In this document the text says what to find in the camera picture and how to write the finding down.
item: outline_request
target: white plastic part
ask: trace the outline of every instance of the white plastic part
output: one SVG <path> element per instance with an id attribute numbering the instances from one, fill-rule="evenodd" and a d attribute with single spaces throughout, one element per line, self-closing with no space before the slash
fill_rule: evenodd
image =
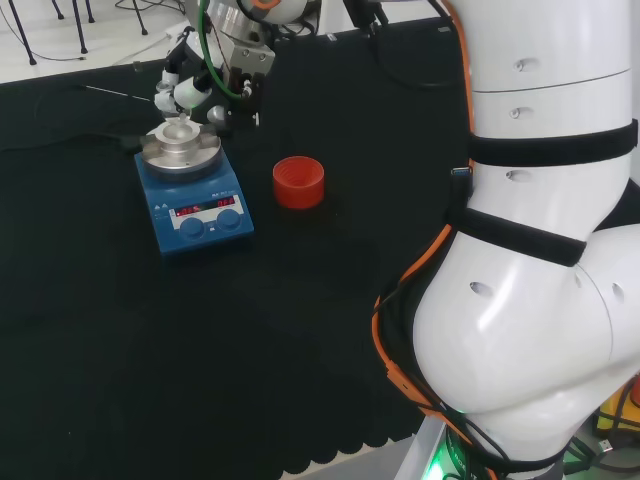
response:
<path id="1" fill-rule="evenodd" d="M 256 8 L 252 0 L 242 0 L 242 4 L 249 12 Z M 282 0 L 262 20 L 273 25 L 286 25 L 300 18 L 306 6 L 307 0 Z"/>
<path id="2" fill-rule="evenodd" d="M 176 109 L 176 102 L 173 100 L 171 92 L 168 90 L 156 93 L 154 97 L 154 103 L 156 105 L 156 108 L 162 113 L 170 115 L 178 113 L 178 110 Z"/>
<path id="3" fill-rule="evenodd" d="M 472 89 L 524 90 L 631 68 L 629 0 L 451 0 L 471 57 Z"/>
<path id="4" fill-rule="evenodd" d="M 631 95 L 631 72 L 561 87 L 474 93 L 474 133 L 487 138 L 543 138 L 626 127 L 633 118 Z"/>
<path id="5" fill-rule="evenodd" d="M 608 162 L 564 167 L 476 164 L 469 207 L 586 241 L 618 204 L 629 182 L 630 162 L 631 154 Z"/>
<path id="6" fill-rule="evenodd" d="M 580 135 L 631 122 L 629 0 L 451 2 L 467 37 L 478 135 Z M 587 240 L 587 251 L 566 268 L 458 233 L 416 312 L 427 382 L 513 460 L 557 454 L 640 370 L 640 227 L 592 234 L 625 189 L 630 157 L 476 164 L 471 208 Z"/>
<path id="7" fill-rule="evenodd" d="M 180 75 L 177 73 L 169 73 L 166 70 L 162 71 L 162 81 L 167 85 L 175 87 L 180 81 Z"/>
<path id="8" fill-rule="evenodd" d="M 640 72 L 640 2 L 634 0 L 631 2 L 631 29 L 632 35 L 632 68 L 634 72 Z M 640 118 L 640 74 L 634 73 L 633 77 L 633 116 Z M 640 149 L 633 153 L 633 161 L 631 167 L 631 178 L 640 185 Z"/>
<path id="9" fill-rule="evenodd" d="M 219 38 L 221 42 L 226 40 L 225 35 L 219 34 Z M 209 46 L 209 55 L 211 56 L 211 63 L 215 68 L 222 68 L 224 65 L 224 58 L 222 57 L 222 52 L 220 51 L 220 47 L 218 46 L 218 42 L 215 36 L 207 37 L 207 45 Z M 204 55 L 202 54 L 202 47 L 200 46 L 200 35 L 198 32 L 192 32 L 187 37 L 187 47 L 193 53 L 195 53 L 198 57 L 204 59 Z"/>
<path id="10" fill-rule="evenodd" d="M 176 86 L 173 91 L 173 98 L 182 108 L 196 108 L 211 95 L 211 89 L 205 92 L 199 91 L 193 86 L 193 77 L 188 78 Z"/>
<path id="11" fill-rule="evenodd" d="M 611 317 L 611 362 L 640 356 L 640 225 L 594 233 L 580 267 L 596 284 Z"/>

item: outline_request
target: red digital display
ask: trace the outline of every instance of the red digital display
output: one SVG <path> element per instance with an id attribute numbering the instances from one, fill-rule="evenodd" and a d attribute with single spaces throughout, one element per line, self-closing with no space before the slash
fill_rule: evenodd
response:
<path id="1" fill-rule="evenodd" d="M 191 215 L 192 213 L 202 212 L 204 210 L 211 210 L 212 208 L 226 207 L 234 205 L 236 200 L 234 197 L 224 197 L 215 200 L 211 200 L 206 203 L 199 203 L 197 205 L 191 205 L 189 207 L 176 208 L 176 217 L 184 217 L 185 215 Z"/>

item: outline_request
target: white floor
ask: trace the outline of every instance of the white floor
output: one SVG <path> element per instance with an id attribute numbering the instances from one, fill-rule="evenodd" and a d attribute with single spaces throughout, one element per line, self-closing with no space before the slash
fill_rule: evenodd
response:
<path id="1" fill-rule="evenodd" d="M 71 0 L 58 0 L 64 20 L 58 20 L 48 0 L 15 1 L 20 20 L 32 50 L 52 58 L 86 57 L 86 60 L 54 62 L 36 57 L 37 65 L 29 65 L 26 50 L 0 17 L 0 83 L 14 82 L 47 75 L 91 70 L 133 61 L 164 58 L 169 50 L 170 34 L 180 33 L 186 19 L 178 11 L 152 7 L 142 12 L 149 34 L 141 34 L 134 11 L 114 7 L 115 0 L 92 0 L 96 23 L 89 23 L 84 0 L 78 1 L 85 43 L 89 53 L 80 53 L 80 41 Z M 173 0 L 166 0 L 171 5 Z M 132 6 L 130 0 L 123 6 Z M 19 33 L 7 0 L 0 7 L 11 26 Z"/>

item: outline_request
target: chair leg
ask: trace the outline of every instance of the chair leg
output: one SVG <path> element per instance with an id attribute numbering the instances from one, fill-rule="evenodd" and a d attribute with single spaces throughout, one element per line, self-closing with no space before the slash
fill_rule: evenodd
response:
<path id="1" fill-rule="evenodd" d="M 73 5 L 73 13 L 76 16 L 76 26 L 78 27 L 78 36 L 80 36 L 80 52 L 87 53 L 87 47 L 84 45 L 84 35 L 82 34 L 82 24 L 80 23 L 80 13 L 78 12 L 78 0 L 71 0 Z"/>
<path id="2" fill-rule="evenodd" d="M 56 9 L 56 13 L 58 14 L 58 20 L 64 20 L 64 15 L 62 15 L 62 12 L 58 8 L 58 4 L 56 3 L 56 0 L 51 0 L 51 1 L 53 2 L 53 8 Z"/>
<path id="3" fill-rule="evenodd" d="M 18 30 L 20 31 L 20 36 L 22 37 L 22 44 L 24 48 L 27 49 L 27 54 L 29 55 L 29 64 L 35 65 L 36 59 L 33 58 L 33 54 L 31 53 L 31 48 L 29 47 L 29 42 L 27 41 L 27 36 L 24 34 L 24 30 L 22 29 L 22 23 L 20 23 L 20 17 L 18 17 L 18 11 L 16 10 L 16 6 L 13 4 L 13 0 L 9 0 L 9 6 L 11 7 L 11 11 L 13 12 L 13 18 L 16 19 L 16 23 L 18 24 Z"/>
<path id="4" fill-rule="evenodd" d="M 133 0 L 133 7 L 136 9 L 136 14 L 138 15 L 138 21 L 140 22 L 140 26 L 142 27 L 142 34 L 147 35 L 149 32 L 147 32 L 147 29 L 144 28 L 144 23 L 142 23 L 142 17 L 140 16 L 140 10 L 138 10 L 138 4 L 136 3 L 136 0 Z"/>
<path id="5" fill-rule="evenodd" d="M 87 13 L 89 14 L 89 23 L 96 23 L 93 15 L 91 14 L 91 4 L 89 3 L 89 0 L 85 0 L 85 2 L 87 4 Z"/>

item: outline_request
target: orange cable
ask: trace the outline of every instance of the orange cable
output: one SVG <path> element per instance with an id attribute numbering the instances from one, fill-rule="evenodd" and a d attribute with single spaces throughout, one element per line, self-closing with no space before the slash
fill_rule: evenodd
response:
<path id="1" fill-rule="evenodd" d="M 460 21 L 460 17 L 458 16 L 458 12 L 455 10 L 455 8 L 453 8 L 449 0 L 442 0 L 442 4 L 445 6 L 447 10 L 449 10 L 449 13 L 451 14 L 451 19 L 453 20 L 453 24 L 456 27 L 456 30 L 458 32 L 458 37 L 460 40 L 460 48 L 462 51 L 462 63 L 464 68 L 465 93 L 467 96 L 467 108 L 469 113 L 469 128 L 470 128 L 470 131 L 473 132 L 475 129 L 475 121 L 474 121 L 474 114 L 473 114 L 473 101 L 471 97 L 471 69 L 470 69 L 470 63 L 469 63 L 469 51 L 467 49 L 467 39 L 464 33 L 464 29 L 462 28 L 462 22 Z M 474 163 L 475 162 L 472 159 L 469 159 L 470 167 L 473 167 Z M 413 265 L 409 267 L 409 269 L 404 273 L 404 275 L 402 275 L 402 278 L 400 279 L 400 281 L 405 280 L 406 278 L 414 274 L 417 270 L 422 268 L 422 266 L 425 263 L 427 263 L 427 261 L 429 261 L 429 259 L 433 257 L 433 255 L 438 251 L 438 249 L 444 244 L 445 240 L 447 239 L 447 237 L 449 236 L 452 230 L 453 229 L 451 225 L 445 225 L 445 227 L 442 229 L 440 234 L 436 237 L 436 239 L 431 244 L 431 246 L 427 249 L 427 251 Z M 378 299 L 376 300 L 376 305 L 375 305 L 376 308 L 378 307 L 379 304 L 380 304 L 380 297 L 378 297 Z M 380 355 L 380 358 L 382 358 L 382 361 L 385 363 L 387 367 L 387 375 L 389 379 L 398 388 L 402 386 L 404 390 L 403 388 L 400 388 L 400 390 L 403 391 L 403 393 L 405 393 L 405 395 L 409 397 L 410 400 L 417 401 L 418 403 L 422 403 L 424 405 L 432 406 L 431 402 L 429 402 L 425 398 L 425 396 L 422 395 L 422 393 L 416 388 L 416 386 L 413 385 L 413 383 L 406 377 L 406 375 L 404 375 L 402 370 L 400 370 L 400 368 L 391 360 L 391 358 L 389 358 L 389 356 L 387 355 L 387 352 L 385 352 L 379 337 L 379 325 L 380 325 L 379 313 L 376 312 L 373 315 L 373 319 L 371 322 L 371 327 L 373 331 L 372 332 L 373 343 L 376 347 L 376 350 L 378 351 L 378 355 Z M 425 408 L 420 408 L 420 410 L 426 416 L 433 416 L 433 417 L 439 418 L 440 420 L 445 422 L 449 426 L 449 428 L 451 428 L 455 433 L 457 433 L 460 438 L 462 438 L 465 442 L 471 444 L 471 440 L 465 434 L 463 434 L 455 425 L 453 425 L 449 421 L 449 419 L 444 417 L 442 414 L 437 412 L 432 412 Z M 489 477 L 491 480 L 498 480 L 498 476 L 493 470 L 487 469 L 487 471 L 489 472 Z"/>

